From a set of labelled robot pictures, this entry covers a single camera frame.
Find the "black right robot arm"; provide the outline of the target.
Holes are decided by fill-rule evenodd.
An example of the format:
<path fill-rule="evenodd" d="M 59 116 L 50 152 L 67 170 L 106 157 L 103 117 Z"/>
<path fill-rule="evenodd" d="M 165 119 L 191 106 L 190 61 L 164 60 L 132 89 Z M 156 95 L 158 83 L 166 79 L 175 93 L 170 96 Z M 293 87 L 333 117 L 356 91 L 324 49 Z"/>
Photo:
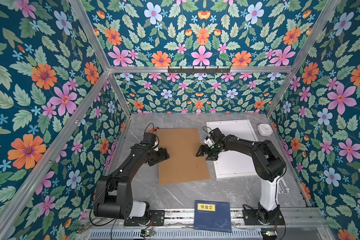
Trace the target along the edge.
<path fill-rule="evenodd" d="M 228 151 L 252 158 L 255 172 L 262 179 L 259 208 L 266 212 L 278 208 L 278 182 L 284 174 L 286 162 L 274 144 L 269 140 L 259 142 L 234 135 L 225 136 L 220 129 L 215 128 L 208 133 L 196 156 L 205 156 L 207 161 L 217 161 L 220 153 Z"/>

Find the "brown frame backing board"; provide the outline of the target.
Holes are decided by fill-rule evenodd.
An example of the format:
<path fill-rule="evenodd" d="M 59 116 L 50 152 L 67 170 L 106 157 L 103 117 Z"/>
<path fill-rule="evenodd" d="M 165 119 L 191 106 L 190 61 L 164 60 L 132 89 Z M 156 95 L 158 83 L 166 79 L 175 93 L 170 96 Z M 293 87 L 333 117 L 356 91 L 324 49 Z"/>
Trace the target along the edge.
<path fill-rule="evenodd" d="M 196 157 L 202 145 L 196 128 L 158 129 L 161 148 L 167 149 L 168 160 L 159 163 L 159 185 L 171 185 L 211 178 L 207 162 Z"/>

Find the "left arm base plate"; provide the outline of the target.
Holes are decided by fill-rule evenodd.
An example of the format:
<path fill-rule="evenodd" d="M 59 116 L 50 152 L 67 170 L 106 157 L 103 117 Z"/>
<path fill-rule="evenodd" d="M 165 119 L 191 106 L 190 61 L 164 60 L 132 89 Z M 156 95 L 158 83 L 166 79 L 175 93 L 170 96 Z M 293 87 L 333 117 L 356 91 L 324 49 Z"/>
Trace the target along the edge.
<path fill-rule="evenodd" d="M 148 210 L 142 217 L 130 217 L 124 221 L 125 227 L 162 227 L 165 221 L 165 210 Z"/>

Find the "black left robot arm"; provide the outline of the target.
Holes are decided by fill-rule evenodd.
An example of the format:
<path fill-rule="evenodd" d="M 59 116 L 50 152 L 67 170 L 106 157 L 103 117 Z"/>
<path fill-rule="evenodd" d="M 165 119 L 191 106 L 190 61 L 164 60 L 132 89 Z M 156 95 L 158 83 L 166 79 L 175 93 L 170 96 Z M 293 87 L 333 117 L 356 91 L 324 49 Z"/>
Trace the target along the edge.
<path fill-rule="evenodd" d="M 114 172 L 98 179 L 96 200 L 92 209 L 94 216 L 120 220 L 149 220 L 149 203 L 134 200 L 132 180 L 142 165 L 154 166 L 169 158 L 167 149 L 159 148 L 157 135 L 144 133 L 143 140 L 130 148 L 130 154 L 125 161 Z"/>

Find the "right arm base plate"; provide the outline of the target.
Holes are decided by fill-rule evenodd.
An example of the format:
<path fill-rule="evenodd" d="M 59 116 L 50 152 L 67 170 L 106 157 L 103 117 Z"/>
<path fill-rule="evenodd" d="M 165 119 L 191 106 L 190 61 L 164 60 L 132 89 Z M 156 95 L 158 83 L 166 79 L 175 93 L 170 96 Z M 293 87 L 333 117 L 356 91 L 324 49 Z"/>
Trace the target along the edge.
<path fill-rule="evenodd" d="M 264 226 L 284 226 L 285 220 L 280 208 L 276 207 L 272 211 L 266 211 L 263 208 L 259 210 L 252 209 L 249 207 L 244 206 L 243 209 L 243 218 L 244 222 L 247 226 L 257 226 L 257 225 L 264 225 Z"/>

